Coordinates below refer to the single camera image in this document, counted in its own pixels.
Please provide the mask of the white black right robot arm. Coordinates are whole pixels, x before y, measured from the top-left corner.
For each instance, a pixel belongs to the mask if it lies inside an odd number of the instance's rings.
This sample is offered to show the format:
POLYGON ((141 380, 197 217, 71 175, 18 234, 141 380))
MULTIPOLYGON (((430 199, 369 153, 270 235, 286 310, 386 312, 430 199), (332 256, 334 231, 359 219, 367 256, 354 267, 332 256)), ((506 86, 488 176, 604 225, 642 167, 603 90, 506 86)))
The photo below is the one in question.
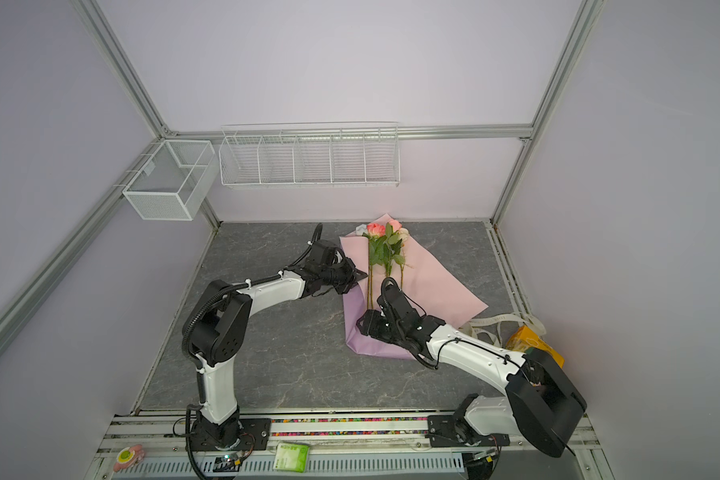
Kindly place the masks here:
POLYGON ((362 335, 404 349, 428 369, 456 367, 499 393, 470 394, 452 414, 429 417, 433 446, 501 447, 520 435, 553 458, 568 450, 587 404, 548 352, 506 350, 423 315, 392 278, 383 281, 378 302, 356 322, 362 335))

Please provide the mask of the cream fake rose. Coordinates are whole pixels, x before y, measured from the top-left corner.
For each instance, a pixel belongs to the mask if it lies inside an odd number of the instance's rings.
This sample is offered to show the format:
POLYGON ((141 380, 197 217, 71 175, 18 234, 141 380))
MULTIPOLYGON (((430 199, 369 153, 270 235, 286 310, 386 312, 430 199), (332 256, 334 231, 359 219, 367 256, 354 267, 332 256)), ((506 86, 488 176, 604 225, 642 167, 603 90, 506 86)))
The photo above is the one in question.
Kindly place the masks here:
POLYGON ((404 287, 404 278, 405 278, 405 268, 406 268, 405 245, 406 245, 406 242, 410 239, 410 233, 406 228, 401 227, 397 231, 397 235, 399 237, 399 241, 396 244, 396 254, 394 257, 394 261, 398 265, 399 270, 400 270, 399 286, 400 286, 400 288, 403 288, 404 287))

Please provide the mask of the pink purple wrapping paper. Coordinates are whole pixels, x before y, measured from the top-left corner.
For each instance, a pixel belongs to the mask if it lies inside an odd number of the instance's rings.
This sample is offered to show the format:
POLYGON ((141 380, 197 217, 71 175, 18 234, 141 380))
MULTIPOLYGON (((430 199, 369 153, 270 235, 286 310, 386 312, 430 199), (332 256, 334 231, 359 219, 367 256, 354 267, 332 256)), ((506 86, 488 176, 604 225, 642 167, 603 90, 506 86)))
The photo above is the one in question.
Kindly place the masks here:
MULTIPOLYGON (((385 214, 375 222, 386 225, 390 220, 395 219, 385 214)), ((367 238, 356 236, 354 231, 342 236, 340 242, 345 255, 358 269, 368 274, 367 238)), ((411 235, 406 242, 405 253, 405 278, 404 287, 401 289, 419 303, 418 311, 426 311, 458 328, 487 308, 482 300, 468 290, 411 235)), ((373 283, 374 310, 379 308, 377 299, 380 296, 384 275, 384 267, 376 265, 373 283)), ((400 270, 397 264, 393 266, 392 278, 399 284, 400 270)), ((358 330, 356 322, 368 310, 367 287, 368 277, 343 296, 347 347, 358 355, 409 360, 411 355, 403 348, 364 336, 358 330)))

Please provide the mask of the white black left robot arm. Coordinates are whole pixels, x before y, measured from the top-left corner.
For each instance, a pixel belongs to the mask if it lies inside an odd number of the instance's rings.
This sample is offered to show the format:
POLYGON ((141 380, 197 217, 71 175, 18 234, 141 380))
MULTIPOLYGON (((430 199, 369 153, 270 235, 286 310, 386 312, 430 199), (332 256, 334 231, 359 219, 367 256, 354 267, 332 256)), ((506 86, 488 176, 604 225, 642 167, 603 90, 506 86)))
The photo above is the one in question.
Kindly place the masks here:
POLYGON ((329 289, 347 294, 367 277, 334 242, 315 227, 307 249, 277 273, 238 284, 207 285, 182 327, 181 351, 194 365, 199 402, 185 412, 186 448, 239 449, 257 435, 245 429, 235 395, 234 362, 251 317, 281 303, 313 297, 329 289))

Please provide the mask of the red pink fake rose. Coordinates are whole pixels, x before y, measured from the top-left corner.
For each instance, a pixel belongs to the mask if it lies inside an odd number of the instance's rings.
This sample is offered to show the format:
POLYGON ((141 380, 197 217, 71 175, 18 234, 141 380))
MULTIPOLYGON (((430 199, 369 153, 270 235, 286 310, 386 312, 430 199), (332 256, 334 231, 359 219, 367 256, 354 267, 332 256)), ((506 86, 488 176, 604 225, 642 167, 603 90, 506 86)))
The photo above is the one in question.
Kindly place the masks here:
POLYGON ((367 308, 374 309, 373 283, 374 268, 376 265, 384 264, 384 244, 386 242, 387 228, 385 224, 370 223, 367 225, 365 237, 368 240, 368 287, 367 287, 367 308))

